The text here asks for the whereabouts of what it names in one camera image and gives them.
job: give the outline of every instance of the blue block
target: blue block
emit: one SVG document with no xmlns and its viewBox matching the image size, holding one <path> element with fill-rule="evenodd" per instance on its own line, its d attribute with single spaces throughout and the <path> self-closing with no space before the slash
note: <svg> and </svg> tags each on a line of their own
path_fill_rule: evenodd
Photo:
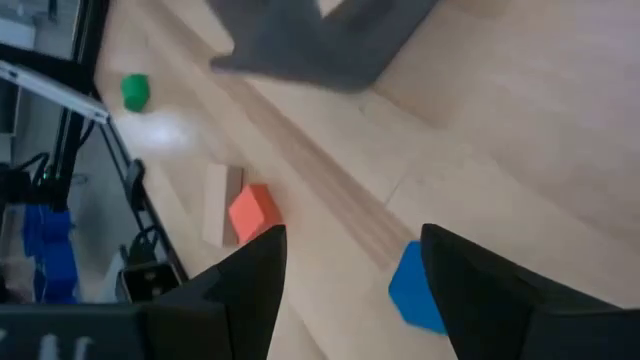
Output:
<svg viewBox="0 0 640 360">
<path fill-rule="evenodd" d="M 402 254 L 389 284 L 389 296 L 407 323 L 447 334 L 427 283 L 419 241 L 410 242 Z"/>
</svg>

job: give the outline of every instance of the blue container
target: blue container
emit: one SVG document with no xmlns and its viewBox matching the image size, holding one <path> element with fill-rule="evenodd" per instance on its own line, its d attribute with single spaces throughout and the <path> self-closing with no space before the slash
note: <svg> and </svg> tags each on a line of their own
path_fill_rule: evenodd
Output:
<svg viewBox="0 0 640 360">
<path fill-rule="evenodd" d="M 35 301 L 48 304 L 76 303 L 78 270 L 69 240 L 69 212 L 53 213 L 46 206 L 29 205 L 23 226 L 24 252 L 33 257 Z"/>
</svg>

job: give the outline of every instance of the wooden block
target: wooden block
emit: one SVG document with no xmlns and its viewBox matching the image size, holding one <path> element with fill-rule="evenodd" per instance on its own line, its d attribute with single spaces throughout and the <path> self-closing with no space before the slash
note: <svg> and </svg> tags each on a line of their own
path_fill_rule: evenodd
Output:
<svg viewBox="0 0 640 360">
<path fill-rule="evenodd" d="M 238 243 L 227 208 L 242 189 L 242 168 L 210 164 L 205 183 L 203 239 L 215 246 Z"/>
<path fill-rule="evenodd" d="M 274 225 L 282 224 L 280 210 L 265 184 L 249 184 L 229 207 L 229 216 L 244 245 Z"/>
</svg>

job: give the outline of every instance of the wooden surface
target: wooden surface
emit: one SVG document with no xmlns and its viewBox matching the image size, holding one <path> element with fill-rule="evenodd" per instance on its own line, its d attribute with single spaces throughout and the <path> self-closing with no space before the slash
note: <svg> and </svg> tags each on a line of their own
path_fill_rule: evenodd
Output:
<svg viewBox="0 0 640 360">
<path fill-rule="evenodd" d="M 372 89 L 343 95 L 212 73 L 233 44 L 202 0 L 120 0 L 97 83 L 190 274 L 230 251 L 203 240 L 207 164 L 270 185 L 289 238 L 272 358 L 454 359 L 386 293 L 425 222 L 640 305 L 639 28 L 631 0 L 442 0 Z M 119 95 L 136 71 L 143 115 Z"/>
<path fill-rule="evenodd" d="M 242 168 L 209 163 L 205 181 L 202 238 L 218 247 L 236 246 L 228 209 L 242 190 Z"/>
</svg>

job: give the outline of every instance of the orange block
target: orange block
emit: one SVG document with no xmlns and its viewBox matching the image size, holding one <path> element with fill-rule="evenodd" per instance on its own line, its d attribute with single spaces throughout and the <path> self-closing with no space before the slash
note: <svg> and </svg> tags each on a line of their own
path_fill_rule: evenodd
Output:
<svg viewBox="0 0 640 360">
<path fill-rule="evenodd" d="M 282 215 L 265 184 L 249 184 L 229 206 L 229 218 L 244 245 L 272 226 L 282 224 Z"/>
</svg>

